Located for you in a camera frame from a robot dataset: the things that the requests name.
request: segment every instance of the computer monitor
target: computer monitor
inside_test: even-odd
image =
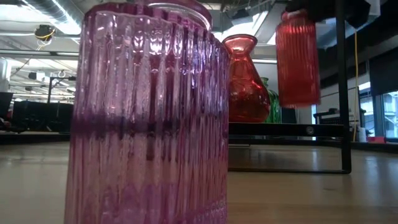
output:
[[[0,92],[0,118],[6,119],[13,93]]]

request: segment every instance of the red ribbed glass vase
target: red ribbed glass vase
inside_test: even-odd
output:
[[[280,105],[319,104],[317,35],[306,11],[283,13],[276,30],[276,48]]]

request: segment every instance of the window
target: window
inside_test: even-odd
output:
[[[371,94],[370,82],[359,86],[359,102],[361,105],[361,110],[364,112],[362,117],[363,125],[369,136],[374,137],[373,98]]]
[[[398,91],[383,94],[384,132],[387,138],[398,138]]]
[[[215,32],[213,33],[215,37],[219,41],[223,41],[225,38],[234,35],[234,34],[250,34],[250,35],[255,35],[256,32],[259,30],[261,24],[264,22],[268,15],[267,11],[257,13],[252,16],[252,21],[251,22],[245,22],[245,23],[240,23],[236,24],[235,26],[232,26],[228,30],[224,32]]]
[[[317,121],[316,121],[316,119],[315,119],[315,117],[313,116],[314,114],[316,114],[317,113],[317,106],[316,105],[312,105],[311,106],[311,114],[312,114],[312,116],[311,116],[311,119],[312,119],[312,124],[316,124],[317,123]]]

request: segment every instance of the pink glass vase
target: pink glass vase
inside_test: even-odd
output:
[[[184,13],[108,3],[80,47],[65,224],[225,224],[223,45]]]

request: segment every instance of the yellow cable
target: yellow cable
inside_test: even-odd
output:
[[[37,35],[35,35],[35,36],[36,36],[36,38],[40,38],[40,39],[42,39],[42,38],[47,38],[47,37],[50,37],[51,35],[53,35],[54,32],[55,32],[55,29],[52,30],[51,34],[47,34],[47,35],[44,35],[44,36],[42,36],[42,37],[41,37],[41,36],[37,36]]]
[[[39,46],[36,50],[41,50],[44,46]],[[30,60],[32,60],[33,56],[31,56],[28,60],[26,60],[26,62],[19,68],[16,69],[16,71],[14,73],[12,73],[10,75],[10,77],[13,77],[15,74],[17,74],[19,72],[19,70],[23,69],[25,67],[26,64],[28,64],[30,62]]]
[[[354,31],[354,39],[355,39],[355,100],[354,100],[354,138],[355,142],[356,137],[356,101],[358,96],[358,40],[356,35],[356,30]]]

